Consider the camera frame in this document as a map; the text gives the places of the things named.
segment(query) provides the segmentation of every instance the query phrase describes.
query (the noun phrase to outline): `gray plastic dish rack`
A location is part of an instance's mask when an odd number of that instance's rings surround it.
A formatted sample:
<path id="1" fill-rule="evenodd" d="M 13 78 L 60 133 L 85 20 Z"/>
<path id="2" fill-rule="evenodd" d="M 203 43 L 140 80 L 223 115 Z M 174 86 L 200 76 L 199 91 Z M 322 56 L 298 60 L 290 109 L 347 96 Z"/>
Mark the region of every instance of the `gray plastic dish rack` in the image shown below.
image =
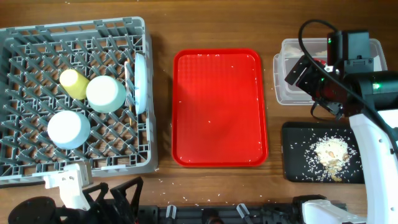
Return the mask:
<path id="1" fill-rule="evenodd" d="M 129 58 L 134 68 L 135 53 L 147 62 L 145 113 L 135 114 L 134 105 L 131 111 L 123 105 L 113 113 L 97 113 L 59 85 L 59 75 L 68 68 L 90 80 L 110 75 L 124 85 L 124 62 Z M 78 161 L 88 161 L 94 177 L 156 169 L 152 46 L 142 18 L 0 29 L 0 54 L 0 185 L 42 181 Z M 90 120 L 91 135 L 77 149 L 59 149 L 48 137 L 50 118 L 62 110 Z"/>

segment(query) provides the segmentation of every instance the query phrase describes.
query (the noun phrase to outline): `red object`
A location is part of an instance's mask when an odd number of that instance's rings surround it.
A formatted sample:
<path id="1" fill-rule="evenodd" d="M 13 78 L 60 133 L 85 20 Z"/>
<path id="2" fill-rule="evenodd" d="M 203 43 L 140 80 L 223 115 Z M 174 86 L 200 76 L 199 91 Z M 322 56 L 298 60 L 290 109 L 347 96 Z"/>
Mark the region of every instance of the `red object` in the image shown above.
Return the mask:
<path id="1" fill-rule="evenodd" d="M 185 167 L 258 166 L 268 156 L 261 59 L 250 49 L 174 58 L 172 155 Z"/>

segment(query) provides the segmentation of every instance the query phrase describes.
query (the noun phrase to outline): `wooden surface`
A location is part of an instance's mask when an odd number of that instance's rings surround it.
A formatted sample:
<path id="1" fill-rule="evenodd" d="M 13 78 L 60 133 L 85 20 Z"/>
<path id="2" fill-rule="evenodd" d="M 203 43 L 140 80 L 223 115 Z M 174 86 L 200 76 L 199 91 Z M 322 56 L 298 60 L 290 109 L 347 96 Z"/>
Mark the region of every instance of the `wooden surface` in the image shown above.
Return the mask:
<path id="1" fill-rule="evenodd" d="M 347 203 L 349 211 L 366 215 L 364 185 L 295 184 L 283 178 L 280 129 L 286 121 L 314 121 L 309 106 L 281 106 L 275 98 L 272 59 L 286 38 L 297 38 L 307 19 L 325 19 L 339 29 L 369 29 L 383 47 L 390 70 L 398 70 L 397 2 L 371 1 L 64 1 L 5 0 L 0 4 L 0 27 L 29 26 L 114 17 L 141 16 L 152 36 L 154 102 L 157 118 L 159 168 L 143 174 L 142 205 L 232 205 L 239 202 L 290 202 L 292 197 L 322 194 Z M 314 25 L 305 37 L 325 37 L 329 30 Z M 255 168 L 184 169 L 170 155 L 172 61 L 189 48 L 238 48 L 257 51 L 264 71 L 269 157 Z M 326 113 L 316 112 L 319 116 Z M 95 179 L 110 187 L 135 176 Z M 0 223 L 20 202 L 46 195 L 61 206 L 58 189 L 43 185 L 0 189 Z"/>

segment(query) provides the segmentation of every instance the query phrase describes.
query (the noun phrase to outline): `green led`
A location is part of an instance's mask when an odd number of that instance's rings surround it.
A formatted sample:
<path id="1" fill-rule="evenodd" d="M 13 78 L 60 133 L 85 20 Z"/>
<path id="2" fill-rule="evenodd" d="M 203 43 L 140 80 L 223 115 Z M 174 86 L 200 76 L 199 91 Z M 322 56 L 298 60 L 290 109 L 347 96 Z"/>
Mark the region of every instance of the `green led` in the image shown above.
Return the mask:
<path id="1" fill-rule="evenodd" d="M 380 84 L 378 84 L 378 83 L 373 83 L 373 88 L 374 88 L 375 90 L 379 89 L 380 87 L 381 87 Z"/>

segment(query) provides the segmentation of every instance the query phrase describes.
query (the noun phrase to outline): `black tray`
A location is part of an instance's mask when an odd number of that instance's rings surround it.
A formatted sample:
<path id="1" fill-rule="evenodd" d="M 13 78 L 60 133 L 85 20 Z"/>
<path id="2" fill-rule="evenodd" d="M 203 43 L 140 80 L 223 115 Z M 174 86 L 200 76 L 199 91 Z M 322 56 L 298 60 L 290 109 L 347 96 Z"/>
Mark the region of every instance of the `black tray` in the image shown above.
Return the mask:
<path id="1" fill-rule="evenodd" d="M 358 152 L 356 155 L 352 155 L 349 165 L 346 165 L 347 169 L 343 168 L 348 172 L 342 175 L 342 181 L 339 183 L 364 184 L 361 156 L 354 133 L 350 126 L 341 123 L 286 122 L 282 127 L 285 178 L 292 182 L 336 182 L 331 178 L 324 178 L 323 181 L 317 180 L 319 174 L 308 171 L 309 165 L 304 157 L 305 150 L 310 150 L 310 146 L 318 142 L 318 138 L 323 138 L 325 134 L 328 137 L 343 137 L 348 146 Z M 324 169 L 322 164 L 318 164 L 317 170 L 321 169 Z"/>

